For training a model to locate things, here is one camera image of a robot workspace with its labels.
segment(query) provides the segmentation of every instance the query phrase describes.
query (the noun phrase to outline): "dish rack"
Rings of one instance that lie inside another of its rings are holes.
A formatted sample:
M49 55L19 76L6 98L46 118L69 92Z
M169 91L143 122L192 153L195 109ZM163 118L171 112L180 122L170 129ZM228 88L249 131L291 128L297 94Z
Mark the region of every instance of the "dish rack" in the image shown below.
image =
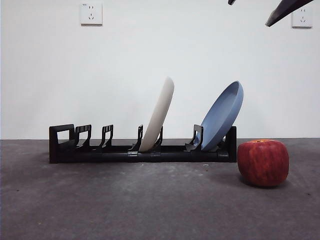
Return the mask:
M232 126L217 145L214 151L201 151L204 128L193 126L193 138L184 145L163 145L163 127L152 149L139 152L143 138L143 125L138 127L136 143L132 145L113 145L114 126L102 127L102 139L99 145L90 145L91 125L75 126L73 124L49 127L49 163L80 163L80 162L237 162L237 128ZM59 142L58 132L69 131L69 139ZM87 139L80 144L80 133L87 132Z

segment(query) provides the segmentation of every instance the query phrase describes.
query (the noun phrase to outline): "concrete floor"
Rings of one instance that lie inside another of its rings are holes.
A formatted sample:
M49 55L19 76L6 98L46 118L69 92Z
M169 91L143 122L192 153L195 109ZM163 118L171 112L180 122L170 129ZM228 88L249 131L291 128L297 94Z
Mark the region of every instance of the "concrete floor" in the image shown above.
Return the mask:
M0 239L318 240L320 139L282 141L288 179L257 188L236 163L49 164L47 140L3 140Z

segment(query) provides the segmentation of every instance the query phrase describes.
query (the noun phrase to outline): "apple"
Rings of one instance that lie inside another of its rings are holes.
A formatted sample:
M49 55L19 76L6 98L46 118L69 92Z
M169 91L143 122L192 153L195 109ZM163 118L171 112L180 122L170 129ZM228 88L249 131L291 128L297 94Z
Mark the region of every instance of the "apple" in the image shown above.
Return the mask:
M277 140L260 139L240 144L237 164L248 182L261 187L277 186L289 173L287 148Z

